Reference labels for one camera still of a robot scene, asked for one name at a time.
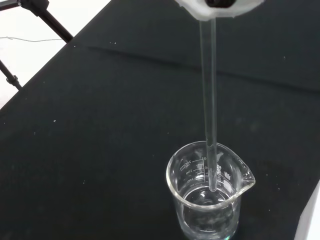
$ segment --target black tablecloth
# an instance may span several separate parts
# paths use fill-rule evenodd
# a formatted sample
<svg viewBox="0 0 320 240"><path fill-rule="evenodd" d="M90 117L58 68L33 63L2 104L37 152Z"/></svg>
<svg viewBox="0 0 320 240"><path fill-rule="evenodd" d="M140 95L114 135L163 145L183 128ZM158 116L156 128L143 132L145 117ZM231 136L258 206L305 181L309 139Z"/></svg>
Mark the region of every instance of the black tablecloth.
<svg viewBox="0 0 320 240"><path fill-rule="evenodd" d="M218 141L256 177L235 240L292 240L320 179L319 5L217 21ZM205 138L199 45L172 0L112 0L49 61L0 111L0 239L183 239L165 169Z"/></svg>

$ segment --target tripod leg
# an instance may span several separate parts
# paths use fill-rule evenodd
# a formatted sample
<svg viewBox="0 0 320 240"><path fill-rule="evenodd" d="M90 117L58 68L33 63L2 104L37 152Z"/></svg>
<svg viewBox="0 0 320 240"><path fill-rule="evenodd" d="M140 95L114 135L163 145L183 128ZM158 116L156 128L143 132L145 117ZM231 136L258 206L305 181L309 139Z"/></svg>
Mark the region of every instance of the tripod leg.
<svg viewBox="0 0 320 240"><path fill-rule="evenodd" d="M0 70L7 77L6 81L9 84L15 86L18 90L22 89L22 86L20 85L17 76L12 75L11 72L8 70L8 68L3 64L1 60L0 60Z"/></svg>
<svg viewBox="0 0 320 240"><path fill-rule="evenodd" d="M0 2L0 11L19 7L18 0L6 0Z"/></svg>
<svg viewBox="0 0 320 240"><path fill-rule="evenodd" d="M47 10L39 13L39 17L66 43L69 43L74 38Z"/></svg>

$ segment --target white object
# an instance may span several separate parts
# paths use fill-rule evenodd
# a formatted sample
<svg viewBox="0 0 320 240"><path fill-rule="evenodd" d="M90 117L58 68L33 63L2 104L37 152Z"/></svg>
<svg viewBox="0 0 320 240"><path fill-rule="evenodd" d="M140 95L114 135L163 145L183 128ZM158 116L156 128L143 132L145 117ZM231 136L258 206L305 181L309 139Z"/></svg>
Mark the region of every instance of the white object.
<svg viewBox="0 0 320 240"><path fill-rule="evenodd" d="M294 240L319 240L320 236L320 181L303 210Z"/></svg>
<svg viewBox="0 0 320 240"><path fill-rule="evenodd" d="M264 0L236 0L229 8L209 7L205 0L175 0L195 19L208 21L214 18L236 17L256 8Z"/></svg>

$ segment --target black stand leg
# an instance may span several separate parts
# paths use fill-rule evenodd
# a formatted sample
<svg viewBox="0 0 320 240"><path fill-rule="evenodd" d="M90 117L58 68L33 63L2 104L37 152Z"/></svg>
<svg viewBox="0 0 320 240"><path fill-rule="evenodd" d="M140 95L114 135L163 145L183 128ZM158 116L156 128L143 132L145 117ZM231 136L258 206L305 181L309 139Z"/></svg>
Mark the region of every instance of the black stand leg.
<svg viewBox="0 0 320 240"><path fill-rule="evenodd" d="M7 0L0 2L0 11L18 7L18 0Z"/></svg>
<svg viewBox="0 0 320 240"><path fill-rule="evenodd" d="M58 22L54 16L47 11L49 6L48 0L5 0L0 2L0 11L12 9L21 6L30 10L34 15L40 17L63 41L69 43L74 37ZM6 81L15 86L18 90L22 87L18 82L18 78L12 75L7 67L0 61L0 71L7 77Z"/></svg>
<svg viewBox="0 0 320 240"><path fill-rule="evenodd" d="M12 75L11 72L8 70L8 68L3 64L1 60L0 60L0 70L6 76L6 81L9 84L15 86L18 90L22 89L22 86L20 85L17 76Z"/></svg>
<svg viewBox="0 0 320 240"><path fill-rule="evenodd" d="M47 10L39 14L39 17L66 43L69 43L74 38Z"/></svg>

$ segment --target white wire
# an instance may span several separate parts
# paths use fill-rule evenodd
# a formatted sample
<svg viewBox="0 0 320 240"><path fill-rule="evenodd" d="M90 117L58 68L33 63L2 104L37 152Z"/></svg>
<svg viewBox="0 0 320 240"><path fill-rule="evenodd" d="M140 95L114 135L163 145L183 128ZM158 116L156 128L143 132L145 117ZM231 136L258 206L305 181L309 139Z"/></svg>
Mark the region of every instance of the white wire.
<svg viewBox="0 0 320 240"><path fill-rule="evenodd" d="M22 39L18 37L13 37L13 36L0 36L0 39L10 39L10 40L21 40L21 41L26 41L26 42L31 42L31 43L39 43L39 42L46 42L46 41L62 41L62 39L45 39L45 40L27 40L27 39Z"/></svg>

